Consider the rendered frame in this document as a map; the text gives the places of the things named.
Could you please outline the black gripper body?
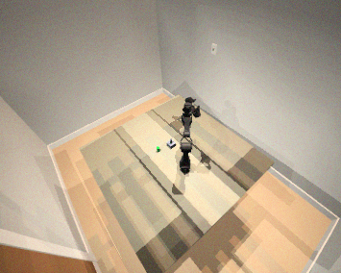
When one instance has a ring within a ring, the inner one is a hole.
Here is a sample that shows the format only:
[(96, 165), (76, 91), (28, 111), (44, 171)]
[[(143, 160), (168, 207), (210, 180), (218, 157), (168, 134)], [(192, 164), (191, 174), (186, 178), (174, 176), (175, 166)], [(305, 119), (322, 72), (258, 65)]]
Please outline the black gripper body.
[(194, 115), (195, 118), (201, 116), (199, 111), (196, 111), (195, 107), (192, 105), (192, 102), (193, 102), (192, 97), (185, 98), (185, 102), (191, 103), (191, 112), (192, 112), (192, 114)]

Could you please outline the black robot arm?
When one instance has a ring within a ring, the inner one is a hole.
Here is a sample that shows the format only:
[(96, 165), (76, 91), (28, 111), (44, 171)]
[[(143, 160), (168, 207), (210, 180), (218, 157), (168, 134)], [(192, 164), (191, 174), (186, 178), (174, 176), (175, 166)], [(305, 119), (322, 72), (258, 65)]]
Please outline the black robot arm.
[[(186, 102), (183, 105), (182, 123), (184, 125), (184, 132), (181, 142), (184, 137), (189, 137), (191, 142), (193, 142), (189, 132), (189, 126), (191, 126), (192, 123), (191, 103), (189, 102)], [(182, 159), (180, 160), (180, 170), (184, 175), (190, 171), (191, 159), (188, 156), (188, 153), (190, 153), (192, 150), (191, 142), (182, 142), (182, 144), (180, 144), (181, 152), (183, 152)]]

